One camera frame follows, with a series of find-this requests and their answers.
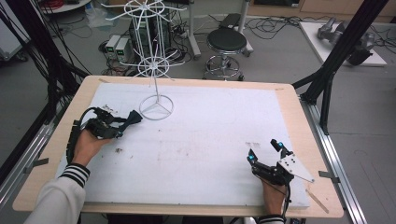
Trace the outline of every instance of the hand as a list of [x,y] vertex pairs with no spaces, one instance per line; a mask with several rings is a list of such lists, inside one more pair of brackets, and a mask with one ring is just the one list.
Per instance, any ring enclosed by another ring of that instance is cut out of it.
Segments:
[[265,209],[268,215],[282,215],[286,186],[272,185],[261,179]]
[[75,147],[73,163],[78,163],[87,166],[92,157],[94,157],[104,144],[107,144],[111,139],[97,139],[93,134],[87,130],[82,130]]

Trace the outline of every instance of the black chair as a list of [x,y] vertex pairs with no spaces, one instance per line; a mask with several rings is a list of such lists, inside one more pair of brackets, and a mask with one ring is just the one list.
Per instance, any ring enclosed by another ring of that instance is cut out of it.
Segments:
[[206,72],[203,79],[206,79],[206,74],[223,77],[224,80],[236,75],[238,75],[240,81],[245,79],[242,72],[239,71],[239,62],[228,56],[239,54],[245,50],[247,40],[242,34],[234,29],[220,28],[207,36],[206,43],[219,55],[212,56],[206,62]]

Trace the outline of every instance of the wire stand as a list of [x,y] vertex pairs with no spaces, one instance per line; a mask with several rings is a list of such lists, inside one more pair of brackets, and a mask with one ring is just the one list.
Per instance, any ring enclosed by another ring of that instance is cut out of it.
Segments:
[[[170,78],[166,73],[169,71],[169,67],[182,65],[183,63],[173,63],[170,64],[168,62],[172,56],[174,56],[177,52],[173,52],[172,54],[166,56],[165,48],[164,48],[164,36],[163,36],[163,20],[170,22],[170,20],[166,19],[162,14],[165,9],[173,9],[173,10],[184,10],[185,8],[174,8],[167,7],[163,4],[162,0],[154,0],[152,3],[148,4],[148,0],[144,3],[140,3],[137,0],[132,0],[125,5],[115,5],[115,6],[106,6],[103,7],[123,7],[124,13],[120,14],[117,17],[109,19],[113,21],[119,17],[128,15],[132,17],[132,21],[134,23],[134,35],[137,43],[137,50],[134,49],[134,52],[139,55],[140,63],[138,64],[128,64],[121,63],[124,65],[131,65],[137,67],[138,73],[133,76],[144,76],[150,77],[150,85],[151,80],[154,79],[155,85],[155,95],[151,95],[148,98],[144,99],[140,103],[140,113],[146,119],[159,120],[165,119],[169,117],[174,110],[174,103],[168,96],[161,95],[158,91],[157,85],[157,77],[166,76]],[[151,38],[150,29],[149,29],[149,19],[153,18],[156,20],[155,28],[157,31],[157,35],[154,38]],[[143,48],[142,38],[140,36],[139,28],[142,23],[142,20],[146,24],[147,31],[147,39],[148,39],[148,51]]]

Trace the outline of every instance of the floor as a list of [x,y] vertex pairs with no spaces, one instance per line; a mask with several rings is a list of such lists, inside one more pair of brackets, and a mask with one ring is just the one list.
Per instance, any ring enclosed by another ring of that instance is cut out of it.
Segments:
[[[96,75],[106,69],[105,57],[98,51],[98,46],[112,34],[123,34],[129,25],[127,20],[117,20],[113,27],[89,29],[82,10],[59,15],[58,20],[61,26],[70,29],[64,37],[68,47]],[[195,33],[207,33],[216,26],[210,17],[197,18],[196,28],[200,30]],[[388,29],[383,25],[376,27],[378,30]],[[395,28],[392,27],[390,36],[396,36]],[[320,68],[320,60],[303,32],[296,27],[285,26],[274,38],[267,40],[258,38],[249,29],[245,35],[254,52],[250,57],[235,57],[241,64],[245,81],[293,83]],[[173,67],[168,73],[170,77],[202,78],[205,60],[214,53],[206,46],[205,35],[196,37],[202,57]],[[59,39],[54,42],[64,53]],[[342,66],[337,72],[333,81],[329,132],[367,222],[396,223],[396,192],[393,190],[396,189],[393,173],[396,171],[396,55],[385,48],[375,47],[375,50],[387,66]],[[1,164],[45,105],[46,87],[44,78],[30,61],[13,61],[0,67],[0,92],[3,95],[0,98],[0,127],[5,127],[0,130]],[[306,87],[302,87],[297,92],[305,90]],[[13,197],[0,211],[0,223],[22,223],[28,216],[28,213],[12,210]],[[106,223],[106,220],[100,214],[84,214],[83,223]],[[170,217],[166,223],[180,223],[180,217]],[[351,221],[346,213],[337,219],[309,218],[307,223]]]

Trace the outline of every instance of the striped cuff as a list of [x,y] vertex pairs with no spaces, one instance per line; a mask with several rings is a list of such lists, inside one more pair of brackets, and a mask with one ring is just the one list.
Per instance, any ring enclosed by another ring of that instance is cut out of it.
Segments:
[[67,177],[76,181],[82,188],[85,186],[88,177],[90,177],[90,171],[83,165],[78,163],[70,163],[64,169],[64,173],[59,177]]
[[286,220],[283,219],[281,215],[268,215],[264,217],[259,217],[259,224],[262,223],[285,223]]

